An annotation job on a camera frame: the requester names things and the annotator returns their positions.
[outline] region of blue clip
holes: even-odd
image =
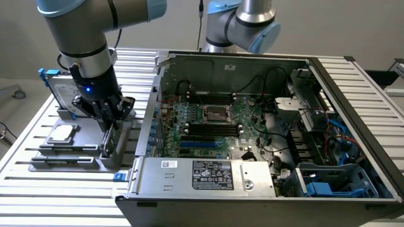
[[[51,75],[51,76],[58,76],[60,74],[60,70],[48,70],[46,72],[47,75]]]
[[[347,159],[347,151],[344,151],[343,156],[340,158],[340,161],[339,161],[339,163],[336,165],[342,166],[344,164],[346,159]]]
[[[334,124],[335,126],[340,127],[343,129],[344,134],[347,134],[347,127],[344,127],[339,122],[336,122],[335,120],[328,120],[328,122],[331,124]]]
[[[46,78],[46,69],[44,68],[40,68],[38,70],[38,73],[39,73],[39,77],[42,78],[42,80],[44,81],[44,84],[47,87],[50,87],[50,84],[48,84],[48,81],[47,81],[47,78]]]
[[[364,189],[355,189],[351,192],[332,192],[328,183],[312,182],[307,185],[308,193],[312,197],[344,197],[360,198],[366,192]]]
[[[127,181],[127,174],[115,173],[112,181],[114,182],[126,182]]]
[[[46,69],[44,68],[40,68],[38,70],[38,73],[39,73],[39,77],[43,79],[44,81],[44,84],[47,87],[50,87],[50,84],[48,84],[48,81],[47,81],[47,75],[51,75],[51,76],[58,76],[60,75],[60,70],[48,70],[46,72]]]

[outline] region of white wall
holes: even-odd
[[[199,1],[168,3],[162,19],[124,30],[120,46],[196,48]],[[403,0],[274,0],[274,4],[283,31],[272,53],[352,55],[364,68],[380,70],[404,57]],[[107,37],[114,44],[116,32]],[[38,68],[56,67],[56,45],[34,0],[0,0],[0,53],[0,77],[35,79]]]

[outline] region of white label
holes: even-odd
[[[162,168],[176,168],[178,161],[162,161]]]
[[[226,65],[226,70],[235,71],[236,70],[236,66],[235,65]]]

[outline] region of gray floor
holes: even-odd
[[[0,89],[15,84],[23,87],[27,97],[24,99],[15,99],[12,97],[0,99],[0,122],[6,123],[14,134],[19,136],[44,101],[50,97],[51,92],[44,82],[39,79],[0,78]],[[8,147],[0,143],[0,159],[7,151]]]

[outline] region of sticker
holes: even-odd
[[[178,161],[162,161],[162,168],[176,168]]]
[[[226,70],[235,71],[236,70],[236,66],[235,65],[226,65]]]
[[[192,187],[195,190],[234,190],[231,162],[194,161]]]

